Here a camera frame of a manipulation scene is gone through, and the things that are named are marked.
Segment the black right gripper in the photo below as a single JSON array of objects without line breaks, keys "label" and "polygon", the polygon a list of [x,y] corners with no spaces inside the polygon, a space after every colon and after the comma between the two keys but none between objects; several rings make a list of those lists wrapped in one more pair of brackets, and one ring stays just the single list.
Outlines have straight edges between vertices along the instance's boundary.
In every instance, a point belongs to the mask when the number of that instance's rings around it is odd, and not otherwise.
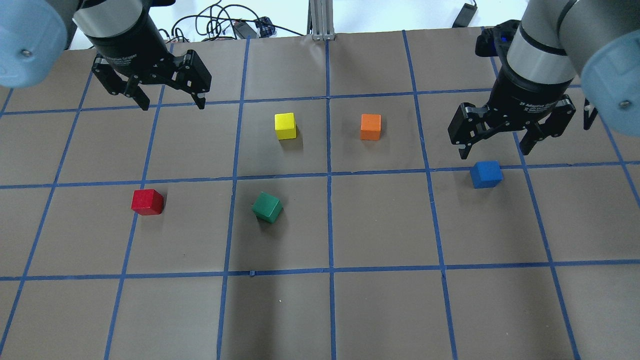
[{"label": "black right gripper", "polygon": [[447,128],[450,143],[466,160],[474,145],[496,133],[526,130],[519,141],[523,156],[531,153],[546,137],[563,134],[576,114],[576,106],[566,94],[569,80],[556,84],[536,83],[517,75],[510,67],[499,70],[484,105],[463,102]]}]

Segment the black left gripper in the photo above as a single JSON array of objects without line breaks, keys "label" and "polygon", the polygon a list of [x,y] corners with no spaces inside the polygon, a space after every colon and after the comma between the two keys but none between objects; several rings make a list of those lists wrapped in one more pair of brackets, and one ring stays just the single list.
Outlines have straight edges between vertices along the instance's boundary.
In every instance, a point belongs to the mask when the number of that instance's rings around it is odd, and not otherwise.
[{"label": "black left gripper", "polygon": [[210,71],[194,50],[171,54],[147,10],[142,10],[135,23],[121,34],[92,37],[91,42],[103,58],[95,75],[108,94],[123,94],[142,111],[148,111],[150,99],[140,84],[166,84],[187,92],[198,109],[205,109],[206,93],[211,89]]}]

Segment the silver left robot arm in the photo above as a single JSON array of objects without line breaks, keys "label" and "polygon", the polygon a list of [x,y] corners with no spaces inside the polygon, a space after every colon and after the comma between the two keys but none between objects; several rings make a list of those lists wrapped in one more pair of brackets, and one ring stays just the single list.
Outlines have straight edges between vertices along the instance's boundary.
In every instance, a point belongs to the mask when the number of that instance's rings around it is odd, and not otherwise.
[{"label": "silver left robot arm", "polygon": [[3,0],[0,82],[27,88],[42,82],[80,30],[96,48],[92,73],[113,96],[150,107],[143,85],[167,85],[206,105],[212,76],[196,51],[173,55],[149,11],[173,0]]}]

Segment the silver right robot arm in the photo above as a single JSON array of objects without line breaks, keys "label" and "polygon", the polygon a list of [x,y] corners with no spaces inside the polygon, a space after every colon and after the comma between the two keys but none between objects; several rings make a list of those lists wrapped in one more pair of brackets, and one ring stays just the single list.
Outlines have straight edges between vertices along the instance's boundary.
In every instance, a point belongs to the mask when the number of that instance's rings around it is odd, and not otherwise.
[{"label": "silver right robot arm", "polygon": [[562,136],[577,111],[566,94],[579,77],[583,128],[600,117],[610,129],[639,135],[639,2],[531,0],[521,19],[482,30],[478,57],[502,64],[485,105],[463,102],[448,136],[460,158],[497,133],[520,132],[528,155],[548,137]]}]

